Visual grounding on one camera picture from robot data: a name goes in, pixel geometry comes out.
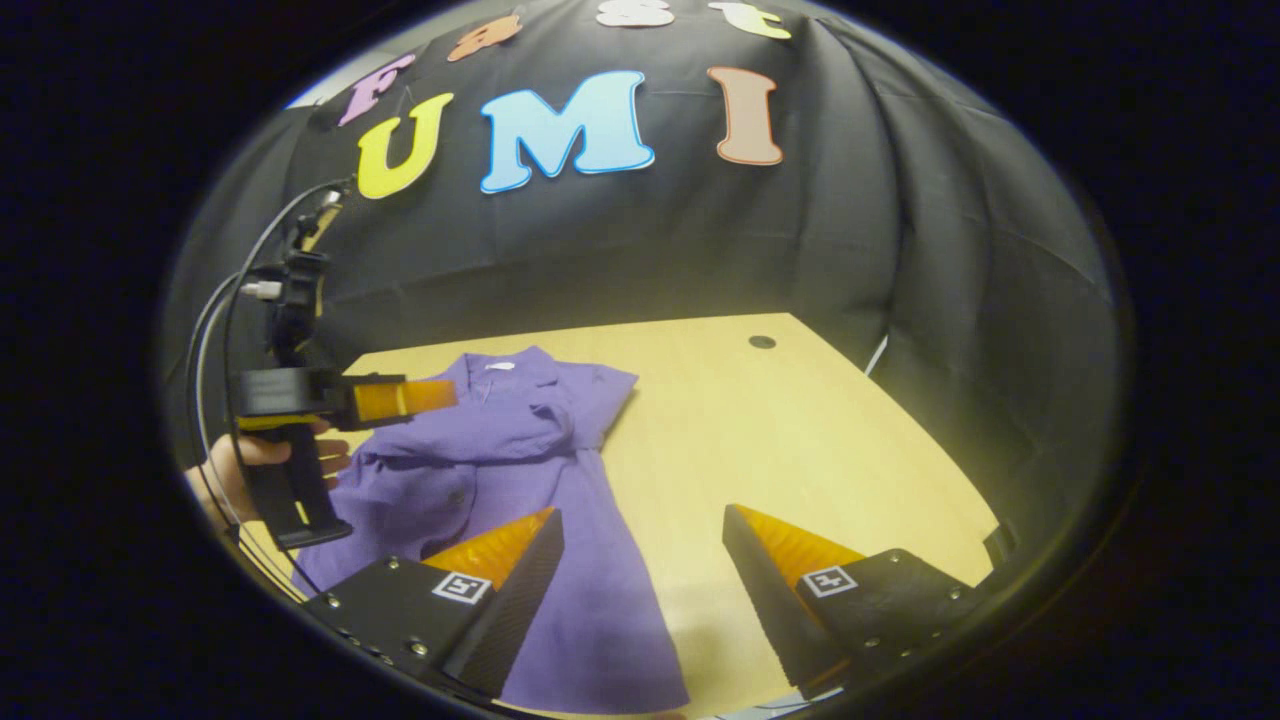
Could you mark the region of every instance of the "foam letter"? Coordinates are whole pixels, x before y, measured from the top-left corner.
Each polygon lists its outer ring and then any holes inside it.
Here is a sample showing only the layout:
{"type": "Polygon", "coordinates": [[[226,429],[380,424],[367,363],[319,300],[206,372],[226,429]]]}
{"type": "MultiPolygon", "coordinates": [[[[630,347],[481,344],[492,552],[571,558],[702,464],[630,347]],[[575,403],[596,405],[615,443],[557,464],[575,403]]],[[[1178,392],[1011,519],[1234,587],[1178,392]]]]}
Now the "foam letter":
{"type": "Polygon", "coordinates": [[[404,55],[399,60],[396,60],[394,63],[353,85],[351,88],[351,104],[347,105],[347,114],[338,120],[338,127],[342,127],[367,113],[374,105],[378,104],[378,96],[387,92],[387,88],[396,82],[396,73],[412,64],[413,55],[404,55]]]}
{"type": "Polygon", "coordinates": [[[707,6],[723,10],[724,19],[737,29],[774,40],[787,40],[791,37],[790,32],[764,23],[764,20],[781,23],[782,18],[772,13],[765,13],[755,5],[748,5],[746,3],[708,3],[707,6]]]}
{"type": "Polygon", "coordinates": [[[676,19],[669,6],[662,0],[609,0],[600,3],[595,20],[608,27],[658,27],[676,19]]]}
{"type": "Polygon", "coordinates": [[[719,156],[742,165],[781,163],[782,149],[773,143],[773,128],[769,126],[769,92],[778,83],[739,68],[714,67],[707,74],[724,91],[728,132],[716,146],[719,156]]]}
{"type": "Polygon", "coordinates": [[[413,149],[408,159],[396,168],[387,167],[387,147],[392,141],[392,131],[399,126],[399,118],[378,123],[360,138],[360,165],[356,170],[356,186],[360,193],[371,200],[397,193],[416,181],[435,156],[435,141],[440,135],[440,114],[453,100],[452,92],[444,92],[417,105],[408,111],[413,118],[413,149]]]}
{"type": "Polygon", "coordinates": [[[558,176],[579,133],[585,136],[582,152],[573,160],[580,173],[636,170],[653,164],[653,149],[640,142],[636,124],[635,88],[641,82],[644,74],[635,70],[591,76],[558,114],[531,90],[490,100],[480,108],[493,120],[490,169],[480,190],[494,193],[529,182],[534,173],[520,161],[521,145],[544,176],[558,176]]]}
{"type": "Polygon", "coordinates": [[[489,47],[490,45],[498,45],[499,42],[509,40],[520,32],[522,27],[524,26],[520,24],[520,15],[507,15],[506,18],[498,18],[489,24],[483,24],[460,37],[457,47],[449,53],[447,60],[456,63],[462,58],[471,55],[476,50],[489,47]]]}

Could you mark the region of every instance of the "shirt collar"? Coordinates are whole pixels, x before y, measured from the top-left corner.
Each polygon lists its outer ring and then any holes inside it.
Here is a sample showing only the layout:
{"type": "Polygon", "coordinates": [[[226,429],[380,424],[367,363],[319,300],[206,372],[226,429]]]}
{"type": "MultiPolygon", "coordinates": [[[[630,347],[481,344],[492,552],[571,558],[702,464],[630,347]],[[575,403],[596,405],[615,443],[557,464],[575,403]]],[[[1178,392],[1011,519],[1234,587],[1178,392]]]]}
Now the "shirt collar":
{"type": "Polygon", "coordinates": [[[530,346],[515,355],[475,355],[463,354],[449,365],[443,373],[443,379],[453,380],[458,389],[468,389],[488,378],[511,374],[521,382],[534,386],[547,386],[559,379],[559,369],[556,359],[548,355],[536,345],[530,346]],[[492,368],[500,363],[509,363],[511,369],[492,368]]]}

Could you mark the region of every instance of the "purple shirt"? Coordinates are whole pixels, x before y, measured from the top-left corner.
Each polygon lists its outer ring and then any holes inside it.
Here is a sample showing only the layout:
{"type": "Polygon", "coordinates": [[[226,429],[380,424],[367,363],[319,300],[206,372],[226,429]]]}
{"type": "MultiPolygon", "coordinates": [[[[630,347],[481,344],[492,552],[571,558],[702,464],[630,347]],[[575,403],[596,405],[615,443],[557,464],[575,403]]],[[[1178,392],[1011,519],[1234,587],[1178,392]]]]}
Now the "purple shirt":
{"type": "Polygon", "coordinates": [[[564,553],[500,700],[596,714],[686,705],[675,644],[599,452],[636,377],[530,347],[463,355],[433,379],[453,380],[458,405],[380,428],[357,448],[332,492],[355,532],[303,548],[302,569],[329,588],[383,556],[424,559],[558,507],[564,553]]]}

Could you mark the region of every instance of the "table surface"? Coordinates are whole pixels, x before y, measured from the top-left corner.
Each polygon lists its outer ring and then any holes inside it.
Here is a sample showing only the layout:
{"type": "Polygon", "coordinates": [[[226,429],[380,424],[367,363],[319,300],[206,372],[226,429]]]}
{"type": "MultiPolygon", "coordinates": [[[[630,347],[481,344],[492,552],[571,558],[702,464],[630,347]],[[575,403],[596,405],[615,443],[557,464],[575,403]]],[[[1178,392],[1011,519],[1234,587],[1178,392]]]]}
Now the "table surface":
{"type": "MultiPolygon", "coordinates": [[[[905,548],[969,585],[991,573],[983,538],[997,521],[969,479],[879,386],[788,314],[410,347],[364,355],[347,373],[428,377],[463,352],[507,355],[534,345],[561,361],[640,378],[602,456],[676,643],[687,717],[792,692],[721,543],[728,503],[863,555],[905,548]],[[755,347],[751,336],[777,345],[755,347]]],[[[356,447],[369,434],[325,437],[356,447]]],[[[250,525],[270,547],[261,523],[250,525]]]]}

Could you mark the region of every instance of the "yellow letter u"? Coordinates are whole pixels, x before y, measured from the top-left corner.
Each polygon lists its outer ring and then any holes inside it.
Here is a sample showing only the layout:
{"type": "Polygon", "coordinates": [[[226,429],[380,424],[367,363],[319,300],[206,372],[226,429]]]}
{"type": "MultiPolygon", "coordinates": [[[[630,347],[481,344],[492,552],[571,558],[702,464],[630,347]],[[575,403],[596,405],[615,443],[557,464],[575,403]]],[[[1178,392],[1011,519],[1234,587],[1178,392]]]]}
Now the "yellow letter u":
{"type": "Polygon", "coordinates": [[[356,170],[356,186],[360,193],[370,200],[394,195],[416,181],[435,156],[435,141],[440,135],[440,114],[453,100],[452,92],[444,92],[417,105],[408,111],[413,118],[413,149],[408,159],[394,168],[387,167],[387,147],[392,141],[392,131],[399,126],[399,118],[390,118],[369,128],[360,138],[360,168],[356,170]]]}

